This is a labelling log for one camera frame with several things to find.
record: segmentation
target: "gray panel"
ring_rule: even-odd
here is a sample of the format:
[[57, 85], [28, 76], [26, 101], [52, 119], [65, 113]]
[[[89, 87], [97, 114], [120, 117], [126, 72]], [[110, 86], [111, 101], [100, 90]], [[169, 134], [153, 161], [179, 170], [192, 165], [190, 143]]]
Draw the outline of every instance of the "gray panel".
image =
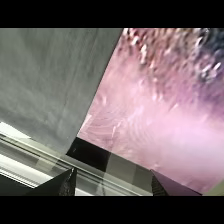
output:
[[63, 153], [121, 28], [0, 29], [0, 120]]

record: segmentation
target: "pink screen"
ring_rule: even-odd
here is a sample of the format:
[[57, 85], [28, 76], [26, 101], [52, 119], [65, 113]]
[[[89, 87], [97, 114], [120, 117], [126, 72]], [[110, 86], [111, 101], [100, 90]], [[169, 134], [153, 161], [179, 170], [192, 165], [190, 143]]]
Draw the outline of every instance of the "pink screen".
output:
[[78, 137], [204, 193], [224, 178], [222, 28], [125, 28]]

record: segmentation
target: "gray curtain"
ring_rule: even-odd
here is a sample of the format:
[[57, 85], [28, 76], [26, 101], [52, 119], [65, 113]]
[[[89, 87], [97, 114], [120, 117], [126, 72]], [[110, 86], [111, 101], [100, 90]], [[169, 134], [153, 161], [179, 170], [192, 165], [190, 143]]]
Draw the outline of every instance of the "gray curtain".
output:
[[66, 153], [120, 33], [121, 28], [0, 29], [0, 120]]

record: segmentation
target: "black pointed object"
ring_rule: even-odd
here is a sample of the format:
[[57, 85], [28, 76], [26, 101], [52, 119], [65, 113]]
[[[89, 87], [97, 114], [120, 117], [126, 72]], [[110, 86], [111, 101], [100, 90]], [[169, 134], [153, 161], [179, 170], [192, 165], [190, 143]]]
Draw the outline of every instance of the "black pointed object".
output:
[[75, 196], [77, 169], [73, 168], [34, 188], [25, 196]]

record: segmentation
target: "pink image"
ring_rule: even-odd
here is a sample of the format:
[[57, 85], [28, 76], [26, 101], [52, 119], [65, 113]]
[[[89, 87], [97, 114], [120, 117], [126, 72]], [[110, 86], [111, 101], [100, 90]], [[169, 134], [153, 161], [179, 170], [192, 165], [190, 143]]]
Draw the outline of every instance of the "pink image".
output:
[[208, 191], [224, 179], [222, 37], [222, 28], [125, 28], [78, 137]]

